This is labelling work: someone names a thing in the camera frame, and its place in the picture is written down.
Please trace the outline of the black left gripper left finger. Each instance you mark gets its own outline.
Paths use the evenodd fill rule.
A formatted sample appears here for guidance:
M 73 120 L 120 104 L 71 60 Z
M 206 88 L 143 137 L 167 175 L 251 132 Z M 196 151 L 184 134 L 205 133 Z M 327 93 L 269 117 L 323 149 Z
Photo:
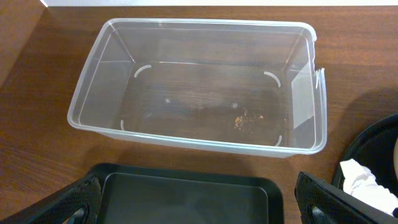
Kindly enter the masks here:
M 1 220 L 1 223 L 95 223 L 100 209 L 99 178 L 88 174 L 39 202 Z

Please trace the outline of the white tissue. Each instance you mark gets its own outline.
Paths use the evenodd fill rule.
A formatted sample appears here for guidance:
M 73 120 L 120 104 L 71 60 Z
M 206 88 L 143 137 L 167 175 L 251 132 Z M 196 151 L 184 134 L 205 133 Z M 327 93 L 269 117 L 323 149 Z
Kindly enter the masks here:
M 345 193 L 393 217 L 397 197 L 376 182 L 376 176 L 369 168 L 354 159 L 340 162 L 340 167 Z

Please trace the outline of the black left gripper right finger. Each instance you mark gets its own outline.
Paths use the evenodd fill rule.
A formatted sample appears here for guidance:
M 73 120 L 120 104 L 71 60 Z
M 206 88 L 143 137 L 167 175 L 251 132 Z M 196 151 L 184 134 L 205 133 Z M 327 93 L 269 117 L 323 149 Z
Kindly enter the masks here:
M 397 218 L 307 172 L 298 174 L 294 193 L 302 223 L 397 224 Z

